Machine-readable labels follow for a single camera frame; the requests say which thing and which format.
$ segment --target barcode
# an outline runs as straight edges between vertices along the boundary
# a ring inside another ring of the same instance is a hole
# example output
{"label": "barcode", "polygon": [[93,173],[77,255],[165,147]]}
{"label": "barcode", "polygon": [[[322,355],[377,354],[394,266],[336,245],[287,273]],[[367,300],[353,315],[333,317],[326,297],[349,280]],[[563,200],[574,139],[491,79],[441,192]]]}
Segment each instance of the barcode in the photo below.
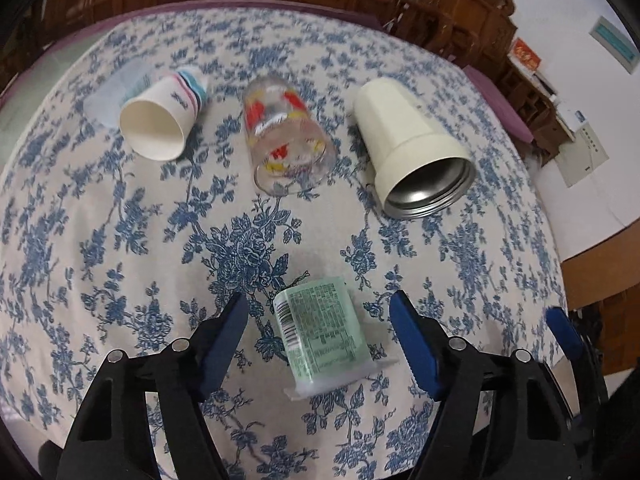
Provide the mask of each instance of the barcode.
{"label": "barcode", "polygon": [[291,315],[289,302],[284,301],[276,307],[276,316],[278,316],[278,320],[280,321],[282,336],[287,349],[292,350],[298,348],[300,346],[300,338],[296,324],[293,321],[293,316]]}

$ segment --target round table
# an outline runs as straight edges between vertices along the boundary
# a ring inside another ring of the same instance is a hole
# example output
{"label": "round table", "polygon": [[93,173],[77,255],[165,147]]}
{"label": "round table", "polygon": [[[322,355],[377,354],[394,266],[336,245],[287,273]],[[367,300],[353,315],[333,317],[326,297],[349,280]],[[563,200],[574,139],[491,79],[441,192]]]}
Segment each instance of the round table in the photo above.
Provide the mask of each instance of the round table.
{"label": "round table", "polygon": [[[134,57],[158,70],[197,64],[212,81],[179,160],[137,156],[83,115],[84,98]],[[241,95],[268,72],[295,84],[338,147],[328,179],[298,196],[269,197],[252,181]],[[397,221],[376,204],[351,105],[380,76],[410,88],[478,168],[466,196],[439,214]],[[223,388],[202,407],[234,480],[372,480],[414,464],[437,405],[390,332],[398,288],[484,351],[560,357],[543,320],[546,307],[564,306],[558,256],[508,136],[457,67],[351,23],[201,9],[120,24],[34,116],[4,170],[0,211],[0,394],[60,446],[110,349],[158,352],[216,316],[234,290],[248,298],[249,322]],[[372,357],[398,362],[292,402],[271,301],[325,276],[348,284]],[[149,397],[172,478],[159,413]]]}

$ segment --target white wall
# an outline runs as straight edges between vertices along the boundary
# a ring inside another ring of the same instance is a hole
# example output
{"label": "white wall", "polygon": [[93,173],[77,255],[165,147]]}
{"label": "white wall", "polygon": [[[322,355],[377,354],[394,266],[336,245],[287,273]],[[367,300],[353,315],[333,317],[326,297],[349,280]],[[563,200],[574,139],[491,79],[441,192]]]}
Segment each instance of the white wall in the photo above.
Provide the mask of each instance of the white wall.
{"label": "white wall", "polygon": [[555,162],[536,177],[562,260],[640,218],[640,69],[629,75],[589,32],[599,16],[621,30],[606,0],[514,0],[517,35],[542,58],[540,72],[580,109],[609,160],[568,189]]}

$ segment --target pink stripe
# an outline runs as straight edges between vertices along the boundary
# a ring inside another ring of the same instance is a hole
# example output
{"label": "pink stripe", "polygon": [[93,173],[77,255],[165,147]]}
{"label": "pink stripe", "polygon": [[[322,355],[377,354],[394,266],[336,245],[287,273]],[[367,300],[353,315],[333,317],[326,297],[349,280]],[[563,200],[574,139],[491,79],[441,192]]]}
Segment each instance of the pink stripe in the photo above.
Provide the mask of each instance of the pink stripe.
{"label": "pink stripe", "polygon": [[172,76],[180,84],[182,89],[186,92],[187,96],[189,97],[189,100],[191,101],[191,105],[193,106],[193,114],[197,117],[198,116],[198,105],[196,104],[195,97],[193,95],[191,95],[191,89],[187,85],[184,84],[184,81],[182,80],[182,78],[179,75],[172,74]]}

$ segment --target wooden floor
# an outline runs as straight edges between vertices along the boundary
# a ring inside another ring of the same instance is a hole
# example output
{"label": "wooden floor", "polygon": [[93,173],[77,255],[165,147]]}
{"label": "wooden floor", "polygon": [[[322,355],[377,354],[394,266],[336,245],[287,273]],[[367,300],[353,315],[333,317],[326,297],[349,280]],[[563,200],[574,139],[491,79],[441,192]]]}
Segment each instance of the wooden floor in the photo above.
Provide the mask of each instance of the wooden floor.
{"label": "wooden floor", "polygon": [[602,372],[607,375],[634,368],[640,357],[640,283],[600,301],[599,308]]}
{"label": "wooden floor", "polygon": [[562,262],[569,310],[614,297],[640,283],[640,220]]}

